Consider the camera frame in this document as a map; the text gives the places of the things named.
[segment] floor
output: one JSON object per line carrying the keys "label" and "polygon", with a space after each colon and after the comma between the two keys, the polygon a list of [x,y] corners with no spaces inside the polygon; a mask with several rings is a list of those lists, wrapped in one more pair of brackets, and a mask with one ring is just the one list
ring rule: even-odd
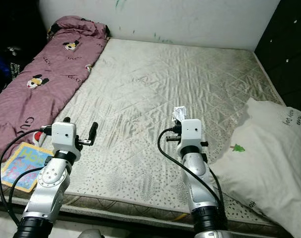
{"label": "floor", "polygon": [[[9,215],[6,212],[0,211],[0,237],[12,238],[16,229],[17,227]],[[129,231],[122,229],[58,220],[51,231],[50,238],[77,238],[82,231],[88,229],[99,229],[105,238],[126,238],[129,235]]]}

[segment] pink comforter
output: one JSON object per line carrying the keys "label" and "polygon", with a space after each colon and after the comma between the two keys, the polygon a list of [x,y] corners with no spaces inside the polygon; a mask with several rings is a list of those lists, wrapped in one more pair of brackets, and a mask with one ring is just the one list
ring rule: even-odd
{"label": "pink comforter", "polygon": [[[0,94],[0,154],[21,133],[53,122],[103,51],[107,27],[65,16],[52,26],[49,36],[44,49]],[[32,143],[33,135],[21,141]]]}

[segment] white wall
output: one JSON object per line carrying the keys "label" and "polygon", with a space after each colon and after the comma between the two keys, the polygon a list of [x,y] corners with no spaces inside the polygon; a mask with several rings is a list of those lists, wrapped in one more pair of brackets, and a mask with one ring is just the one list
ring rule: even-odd
{"label": "white wall", "polygon": [[254,50],[279,0],[40,0],[46,27],[64,15],[115,38]]}

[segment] quilted mattress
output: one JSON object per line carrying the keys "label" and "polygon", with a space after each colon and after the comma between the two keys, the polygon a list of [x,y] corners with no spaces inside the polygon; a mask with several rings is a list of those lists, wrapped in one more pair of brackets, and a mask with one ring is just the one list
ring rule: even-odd
{"label": "quilted mattress", "polygon": [[[230,138],[249,97],[283,104],[254,54],[110,39],[89,78],[56,118],[80,138],[99,124],[94,146],[73,166],[63,211],[191,229],[182,172],[158,151],[175,106],[203,123],[209,163]],[[50,149],[51,140],[43,145]],[[177,158],[176,143],[163,142]],[[14,203],[30,194],[16,191]],[[281,228],[225,195],[230,229],[277,235]]]}

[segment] pillowcase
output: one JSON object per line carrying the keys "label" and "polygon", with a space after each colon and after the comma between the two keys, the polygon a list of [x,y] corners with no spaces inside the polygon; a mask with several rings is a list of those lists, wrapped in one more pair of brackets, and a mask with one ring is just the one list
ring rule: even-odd
{"label": "pillowcase", "polygon": [[228,196],[301,238],[301,112],[250,98],[211,165]]}

